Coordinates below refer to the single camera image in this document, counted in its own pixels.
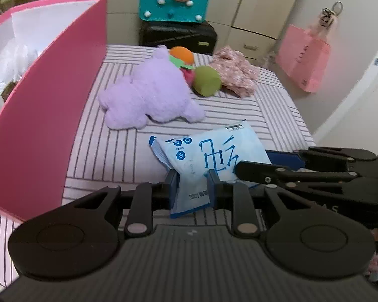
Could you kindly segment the pink floral cloth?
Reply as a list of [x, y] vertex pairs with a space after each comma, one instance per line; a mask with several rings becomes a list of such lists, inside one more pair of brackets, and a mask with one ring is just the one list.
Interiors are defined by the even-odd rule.
[[250, 97], [256, 90], [259, 70], [240, 52], [230, 46], [216, 51], [209, 67], [218, 72], [223, 86], [239, 97]]

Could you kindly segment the striped table cloth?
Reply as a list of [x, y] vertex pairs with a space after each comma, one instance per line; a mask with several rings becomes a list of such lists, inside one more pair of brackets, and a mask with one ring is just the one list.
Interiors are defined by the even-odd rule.
[[108, 46], [82, 112], [67, 175], [62, 182], [60, 195], [64, 203], [106, 186], [131, 190], [142, 182], [162, 181], [166, 169], [149, 146], [151, 136], [170, 139], [246, 120], [267, 150], [294, 151], [314, 145], [288, 91], [267, 69], [259, 70], [256, 90], [250, 97], [238, 97], [227, 89], [221, 89], [211, 97], [197, 97], [197, 103], [205, 111], [205, 118], [199, 123], [178, 119], [165, 124], [149, 122], [141, 130], [108, 129], [98, 103], [98, 93], [119, 77], [131, 74], [152, 54], [150, 47]]

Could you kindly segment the pink storage box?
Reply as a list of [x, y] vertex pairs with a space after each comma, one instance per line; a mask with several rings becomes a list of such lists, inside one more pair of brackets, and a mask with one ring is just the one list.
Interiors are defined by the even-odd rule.
[[0, 15], [38, 58], [0, 111], [0, 215], [26, 221], [59, 207], [69, 156], [106, 54], [107, 0], [37, 0]]

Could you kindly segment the pink paper bag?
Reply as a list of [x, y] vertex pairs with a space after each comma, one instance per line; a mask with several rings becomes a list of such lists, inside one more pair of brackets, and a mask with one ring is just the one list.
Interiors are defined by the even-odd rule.
[[309, 29], [290, 25], [281, 41], [276, 63], [303, 91], [315, 93], [323, 79], [331, 46]]

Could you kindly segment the green plush ball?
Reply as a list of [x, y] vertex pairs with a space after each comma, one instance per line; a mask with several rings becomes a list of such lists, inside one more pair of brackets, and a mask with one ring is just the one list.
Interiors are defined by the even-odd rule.
[[219, 73], [212, 67], [202, 65], [195, 69], [193, 90], [203, 97], [214, 95], [222, 86]]

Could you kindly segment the red strawberry plush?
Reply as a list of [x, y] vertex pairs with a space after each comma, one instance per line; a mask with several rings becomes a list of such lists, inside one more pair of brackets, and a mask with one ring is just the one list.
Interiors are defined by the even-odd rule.
[[195, 70], [194, 69], [187, 69], [185, 67], [180, 68], [183, 77], [185, 78], [186, 83], [189, 87], [193, 85], [193, 81], [195, 79]]

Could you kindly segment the white cabinet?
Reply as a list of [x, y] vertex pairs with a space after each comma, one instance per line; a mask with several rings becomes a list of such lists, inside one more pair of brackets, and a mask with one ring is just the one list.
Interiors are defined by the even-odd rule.
[[[249, 61], [270, 52], [296, 0], [209, 0], [207, 22], [216, 49], [230, 46]], [[138, 0], [108, 0], [108, 43], [137, 45], [141, 21]]]

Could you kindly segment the purple plush bear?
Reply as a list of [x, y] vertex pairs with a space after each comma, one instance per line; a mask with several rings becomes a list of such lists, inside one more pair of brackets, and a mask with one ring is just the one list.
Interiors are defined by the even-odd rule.
[[205, 117], [202, 107], [191, 99], [183, 73], [170, 61], [166, 46], [158, 46], [129, 76], [100, 92], [98, 101], [111, 130], [142, 129], [150, 119], [167, 123], [184, 118], [195, 123]]

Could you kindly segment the orange plush ball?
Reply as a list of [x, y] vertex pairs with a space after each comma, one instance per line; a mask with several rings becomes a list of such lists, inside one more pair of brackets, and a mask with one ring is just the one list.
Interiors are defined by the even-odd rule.
[[194, 55], [193, 53], [183, 46], [175, 46], [169, 51], [170, 55], [182, 60], [186, 65], [194, 64]]

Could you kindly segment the black suitcase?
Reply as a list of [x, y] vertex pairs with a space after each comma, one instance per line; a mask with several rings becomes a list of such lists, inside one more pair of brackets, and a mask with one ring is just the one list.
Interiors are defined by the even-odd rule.
[[207, 21], [202, 23], [180, 23], [143, 21], [139, 31], [140, 46], [167, 48], [183, 46], [192, 53], [212, 55], [218, 34]]

